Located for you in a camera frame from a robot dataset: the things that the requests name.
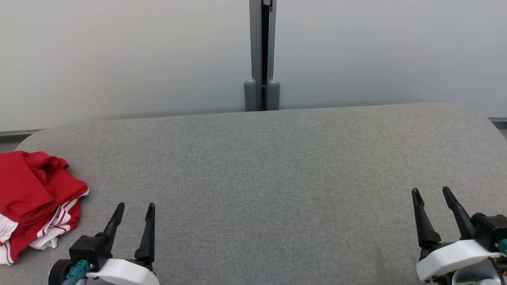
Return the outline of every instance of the red cloth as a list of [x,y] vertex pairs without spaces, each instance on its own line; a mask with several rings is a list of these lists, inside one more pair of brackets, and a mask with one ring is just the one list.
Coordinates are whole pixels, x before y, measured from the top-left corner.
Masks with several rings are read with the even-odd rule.
[[87,194],[64,159],[44,152],[0,154],[0,264],[16,262],[29,245],[55,247],[57,235],[79,224],[78,198]]

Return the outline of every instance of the white partition panel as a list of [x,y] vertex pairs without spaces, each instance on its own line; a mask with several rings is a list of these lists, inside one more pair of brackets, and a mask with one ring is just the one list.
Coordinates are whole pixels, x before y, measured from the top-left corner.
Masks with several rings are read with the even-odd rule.
[[280,108],[445,101],[507,117],[507,1],[277,0]]
[[0,132],[245,110],[248,0],[0,3]]

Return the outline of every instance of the teal connector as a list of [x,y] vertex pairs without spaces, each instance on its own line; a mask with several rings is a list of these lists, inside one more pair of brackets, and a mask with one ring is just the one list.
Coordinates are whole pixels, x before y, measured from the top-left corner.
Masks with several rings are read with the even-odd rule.
[[86,273],[90,272],[90,263],[86,260],[80,260],[76,266],[74,266],[69,274],[67,275],[67,280],[63,283],[63,285],[75,285],[79,282],[79,280],[85,278]]
[[507,256],[507,238],[504,238],[498,243],[498,250]]

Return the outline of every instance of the gray fabric surface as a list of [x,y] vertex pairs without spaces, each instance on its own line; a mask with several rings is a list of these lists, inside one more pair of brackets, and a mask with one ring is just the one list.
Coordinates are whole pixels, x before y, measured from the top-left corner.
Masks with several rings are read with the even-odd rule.
[[113,254],[133,257],[155,202],[160,284],[418,284],[413,187],[443,241],[459,232],[442,186],[470,214],[507,213],[507,141],[454,104],[94,122],[18,149],[65,158],[91,192],[80,226],[0,266],[2,285],[45,284],[122,201]]

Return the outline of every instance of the gray floor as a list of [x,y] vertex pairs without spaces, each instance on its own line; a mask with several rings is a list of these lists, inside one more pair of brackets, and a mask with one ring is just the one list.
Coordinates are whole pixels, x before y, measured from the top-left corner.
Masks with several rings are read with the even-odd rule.
[[[493,125],[507,139],[507,122],[493,122]],[[0,153],[14,151],[16,147],[29,135],[0,136]]]

